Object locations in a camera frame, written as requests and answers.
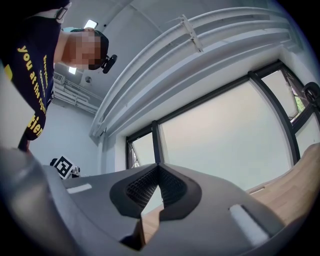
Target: ceiling light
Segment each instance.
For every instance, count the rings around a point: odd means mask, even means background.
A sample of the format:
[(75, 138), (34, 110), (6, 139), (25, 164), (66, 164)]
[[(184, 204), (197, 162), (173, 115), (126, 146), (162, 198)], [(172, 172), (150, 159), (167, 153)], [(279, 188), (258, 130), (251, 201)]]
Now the ceiling light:
[(93, 28), (93, 29), (95, 29), (97, 25), (98, 25), (98, 23), (96, 23), (93, 20), (89, 19), (87, 21), (87, 23), (85, 24), (84, 29), (85, 28)]
[(69, 67), (69, 72), (72, 73), (72, 74), (75, 74), (76, 70), (77, 70), (76, 67), (71, 67), (71, 66)]

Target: white ceiling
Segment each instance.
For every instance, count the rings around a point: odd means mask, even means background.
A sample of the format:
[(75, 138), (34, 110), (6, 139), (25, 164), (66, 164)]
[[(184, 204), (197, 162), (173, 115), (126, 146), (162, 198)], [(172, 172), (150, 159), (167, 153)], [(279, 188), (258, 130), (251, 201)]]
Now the white ceiling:
[[(83, 28), (89, 19), (97, 22), (96, 29), (109, 39), (108, 55), (118, 56), (108, 74), (103, 74), (101, 68), (85, 70), (77, 74), (75, 83), (82, 76), (80, 85), (104, 98), (130, 61), (153, 39), (175, 26), (180, 15), (192, 18), (242, 6), (267, 7), (267, 4), (266, 0), (72, 0), (62, 27)], [(66, 75), (68, 68), (61, 65), (59, 73)], [(92, 78), (91, 84), (85, 82), (86, 76)]]

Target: t-shirt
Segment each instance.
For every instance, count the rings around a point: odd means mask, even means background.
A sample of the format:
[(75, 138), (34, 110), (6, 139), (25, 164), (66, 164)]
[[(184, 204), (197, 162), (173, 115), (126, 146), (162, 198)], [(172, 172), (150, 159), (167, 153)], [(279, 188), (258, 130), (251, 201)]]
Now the t-shirt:
[[(56, 9), (69, 1), (57, 1)], [(61, 24), (53, 18), (34, 16), (25, 19), (15, 31), (14, 42), (2, 57), (4, 70), (25, 101), (35, 111), (19, 148), (27, 150), (43, 132), (54, 84), (54, 54)]]

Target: wooden surface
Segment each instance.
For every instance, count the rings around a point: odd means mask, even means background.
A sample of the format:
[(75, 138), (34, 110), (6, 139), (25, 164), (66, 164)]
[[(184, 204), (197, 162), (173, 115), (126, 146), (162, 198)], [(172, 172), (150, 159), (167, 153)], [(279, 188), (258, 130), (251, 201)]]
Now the wooden surface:
[[(309, 146), (300, 161), (284, 175), (247, 192), (272, 209), (287, 225), (309, 211), (319, 188), (320, 143), (317, 143)], [(142, 216), (146, 243), (159, 227), (159, 212), (163, 208), (160, 205)]]

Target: neck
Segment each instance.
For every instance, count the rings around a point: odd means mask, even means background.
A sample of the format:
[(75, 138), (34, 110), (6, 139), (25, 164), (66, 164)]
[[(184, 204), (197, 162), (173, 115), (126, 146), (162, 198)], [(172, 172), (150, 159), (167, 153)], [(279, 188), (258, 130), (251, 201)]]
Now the neck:
[(64, 52), (67, 47), (69, 35), (70, 33), (64, 32), (62, 30), (60, 31), (59, 39), (54, 51), (53, 63), (63, 62)]

